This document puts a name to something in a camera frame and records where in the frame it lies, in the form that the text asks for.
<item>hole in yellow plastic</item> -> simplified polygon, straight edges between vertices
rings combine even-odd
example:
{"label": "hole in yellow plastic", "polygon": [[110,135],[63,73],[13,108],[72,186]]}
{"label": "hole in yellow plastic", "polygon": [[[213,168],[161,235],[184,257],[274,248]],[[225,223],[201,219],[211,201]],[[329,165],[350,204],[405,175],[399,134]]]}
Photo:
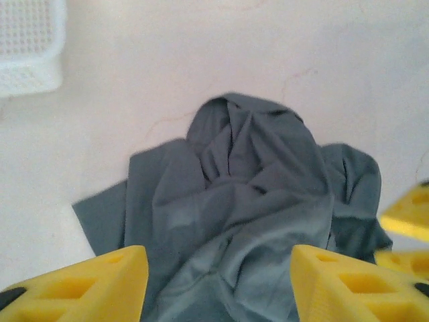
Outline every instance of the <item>hole in yellow plastic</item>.
{"label": "hole in yellow plastic", "polygon": [[95,278],[65,278],[51,284],[41,299],[79,299],[95,283]]}
{"label": "hole in yellow plastic", "polygon": [[327,256],[325,254],[318,254],[316,257],[321,260],[322,262],[338,262],[335,258],[332,258],[330,256]]}
{"label": "hole in yellow plastic", "polygon": [[119,263],[122,260],[122,258],[123,258],[123,255],[115,256],[115,257],[109,258],[107,262],[110,264]]}
{"label": "hole in yellow plastic", "polygon": [[339,278],[353,293],[393,293],[395,289],[371,274],[341,274]]}
{"label": "hole in yellow plastic", "polygon": [[428,318],[411,303],[369,303],[368,308],[380,322],[417,322]]}
{"label": "hole in yellow plastic", "polygon": [[52,309],[44,311],[42,309],[28,309],[21,312],[17,321],[20,322],[55,322],[61,318],[65,311]]}
{"label": "hole in yellow plastic", "polygon": [[429,274],[429,257],[417,257],[411,261],[412,270],[417,274]]}
{"label": "hole in yellow plastic", "polygon": [[413,204],[422,205],[424,203],[429,204],[429,193],[423,193],[421,195],[415,196],[413,199]]}

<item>black rubber tip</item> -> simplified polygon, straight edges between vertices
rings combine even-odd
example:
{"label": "black rubber tip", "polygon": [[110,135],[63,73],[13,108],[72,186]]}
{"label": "black rubber tip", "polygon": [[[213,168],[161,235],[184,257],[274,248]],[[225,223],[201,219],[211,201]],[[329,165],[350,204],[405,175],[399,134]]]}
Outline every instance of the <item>black rubber tip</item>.
{"label": "black rubber tip", "polygon": [[26,292],[25,287],[12,288],[0,293],[0,311]]}
{"label": "black rubber tip", "polygon": [[429,284],[416,283],[414,287],[429,298]]}

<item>white basket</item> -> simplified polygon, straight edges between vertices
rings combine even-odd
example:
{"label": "white basket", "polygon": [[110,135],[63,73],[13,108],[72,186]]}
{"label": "white basket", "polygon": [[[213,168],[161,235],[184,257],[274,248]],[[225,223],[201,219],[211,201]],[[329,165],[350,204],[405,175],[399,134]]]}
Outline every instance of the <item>white basket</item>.
{"label": "white basket", "polygon": [[65,0],[0,0],[0,97],[62,84]]}

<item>white table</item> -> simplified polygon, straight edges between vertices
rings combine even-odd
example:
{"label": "white table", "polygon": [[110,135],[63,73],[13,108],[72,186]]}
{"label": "white table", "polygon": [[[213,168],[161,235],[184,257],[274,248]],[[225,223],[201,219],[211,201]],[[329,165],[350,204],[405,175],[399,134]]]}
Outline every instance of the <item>white table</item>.
{"label": "white table", "polygon": [[281,101],[321,144],[373,155],[380,209],[429,177],[426,0],[68,5],[64,85],[0,102],[0,288],[93,256],[70,204],[226,91]]}

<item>crumpled fabric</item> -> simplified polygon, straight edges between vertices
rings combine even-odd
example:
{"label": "crumpled fabric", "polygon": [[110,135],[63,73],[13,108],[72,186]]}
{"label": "crumpled fabric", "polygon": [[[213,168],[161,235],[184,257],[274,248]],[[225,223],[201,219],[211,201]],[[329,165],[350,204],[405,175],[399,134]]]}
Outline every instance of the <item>crumpled fabric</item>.
{"label": "crumpled fabric", "polygon": [[299,321],[293,246],[373,262],[392,245],[376,219],[380,186],[372,157],[320,147],[291,109],[230,93],[74,210],[96,255],[146,247],[142,321]]}

